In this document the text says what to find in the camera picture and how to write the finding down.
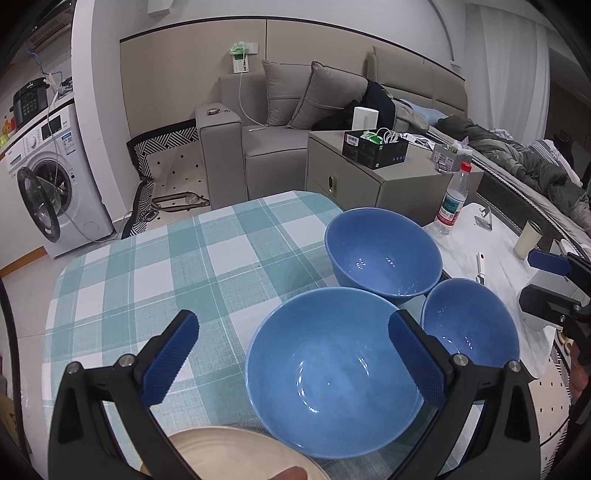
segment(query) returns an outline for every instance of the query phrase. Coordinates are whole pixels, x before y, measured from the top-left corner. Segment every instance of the white cup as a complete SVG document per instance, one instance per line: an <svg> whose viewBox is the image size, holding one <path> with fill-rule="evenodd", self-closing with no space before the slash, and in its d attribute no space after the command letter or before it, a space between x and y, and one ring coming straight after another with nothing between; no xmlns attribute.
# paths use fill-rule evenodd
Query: white cup
<svg viewBox="0 0 591 480"><path fill-rule="evenodd" d="M515 255L520 259L525 260L527 255L538 244L540 238L542 238L542 230L534 222L528 220L521 235L517 239L517 243L513 247Z"/></svg>

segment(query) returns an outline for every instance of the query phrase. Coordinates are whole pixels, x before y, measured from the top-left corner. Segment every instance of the black box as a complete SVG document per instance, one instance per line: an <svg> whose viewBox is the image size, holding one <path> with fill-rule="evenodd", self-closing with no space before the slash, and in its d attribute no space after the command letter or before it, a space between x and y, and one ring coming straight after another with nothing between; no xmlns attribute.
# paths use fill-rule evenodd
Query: black box
<svg viewBox="0 0 591 480"><path fill-rule="evenodd" d="M406 159L408 141L399 139L395 143L378 145L361 138L367 130L345 132L343 137L343 156L367 168L389 167Z"/></svg>

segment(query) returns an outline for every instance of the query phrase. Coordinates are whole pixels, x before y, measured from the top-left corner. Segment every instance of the orange object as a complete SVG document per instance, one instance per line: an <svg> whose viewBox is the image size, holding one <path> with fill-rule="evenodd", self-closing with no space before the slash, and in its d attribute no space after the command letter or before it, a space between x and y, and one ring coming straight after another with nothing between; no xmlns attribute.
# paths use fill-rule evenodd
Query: orange object
<svg viewBox="0 0 591 480"><path fill-rule="evenodd" d="M4 116L4 125L2 126L2 134L3 135L8 135L10 132L12 132L16 127L16 124L14 122L14 117L12 117L10 120L8 119L8 117L5 115Z"/></svg>

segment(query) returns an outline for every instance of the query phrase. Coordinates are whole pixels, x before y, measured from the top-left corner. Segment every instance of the label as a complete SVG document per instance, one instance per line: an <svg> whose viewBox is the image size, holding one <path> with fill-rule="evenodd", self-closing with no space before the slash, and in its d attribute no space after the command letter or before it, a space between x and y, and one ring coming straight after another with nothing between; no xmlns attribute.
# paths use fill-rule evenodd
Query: label
<svg viewBox="0 0 591 480"><path fill-rule="evenodd" d="M453 226L456 223L457 216L460 215L460 210L464 206L465 200L459 200L452 197L446 192L439 213L437 214L437 220L447 226Z"/></svg>
<svg viewBox="0 0 591 480"><path fill-rule="evenodd" d="M347 143L357 147L359 145L359 138L354 137L353 135L347 135Z"/></svg>
<svg viewBox="0 0 591 480"><path fill-rule="evenodd" d="M62 135L61 141L64 144L64 150L66 150L66 155L69 155L72 152L76 151L76 144L74 143L74 138L72 137L72 132L68 132L65 135Z"/></svg>

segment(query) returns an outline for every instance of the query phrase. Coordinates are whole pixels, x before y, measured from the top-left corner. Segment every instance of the sofa armrest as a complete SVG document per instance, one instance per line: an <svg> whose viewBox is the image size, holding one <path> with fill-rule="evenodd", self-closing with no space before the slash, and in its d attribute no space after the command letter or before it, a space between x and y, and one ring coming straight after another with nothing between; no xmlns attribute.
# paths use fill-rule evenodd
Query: sofa armrest
<svg viewBox="0 0 591 480"><path fill-rule="evenodd" d="M220 112L208 115L212 108ZM210 103L197 107L195 119L212 209L247 201L240 117L221 103Z"/></svg>

